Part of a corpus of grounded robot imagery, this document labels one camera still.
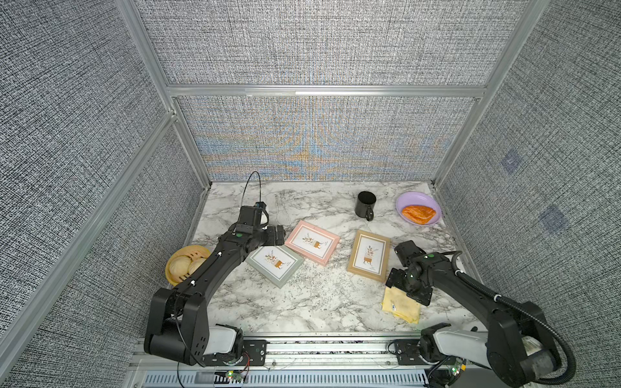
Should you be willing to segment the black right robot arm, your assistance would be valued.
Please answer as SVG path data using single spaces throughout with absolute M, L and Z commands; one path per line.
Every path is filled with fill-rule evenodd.
M 492 370 L 511 387 L 527 383 L 562 385 L 576 362 L 566 342 L 532 302 L 518 303 L 482 285 L 457 265 L 459 252 L 427 253 L 412 241 L 396 246 L 402 268 L 391 270 L 386 285 L 428 306 L 439 289 L 483 324 L 480 331 L 439 323 L 420 333 L 419 357 L 438 368 L 455 357 Z

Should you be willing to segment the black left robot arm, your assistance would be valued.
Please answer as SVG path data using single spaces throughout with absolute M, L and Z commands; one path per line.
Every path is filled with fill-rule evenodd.
M 177 286 L 159 289 L 150 301 L 144 351 L 186 365 L 205 365 L 210 357 L 224 362 L 244 357 L 243 331 L 211 327 L 207 307 L 218 287 L 259 247 L 281 246 L 283 226 L 270 226 L 267 205 L 243 205 L 237 222 L 218 238 L 214 252 Z

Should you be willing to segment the grey-green picture frame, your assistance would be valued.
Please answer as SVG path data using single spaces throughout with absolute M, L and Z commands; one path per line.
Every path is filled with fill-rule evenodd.
M 286 246 L 260 247 L 246 262 L 281 289 L 302 266 L 304 258 Z

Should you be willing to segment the yellow cleaning cloth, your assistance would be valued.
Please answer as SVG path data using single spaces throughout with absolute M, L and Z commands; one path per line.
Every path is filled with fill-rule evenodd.
M 407 323 L 419 323 L 421 304 L 407 296 L 396 287 L 386 287 L 382 301 L 382 311 L 393 314 Z

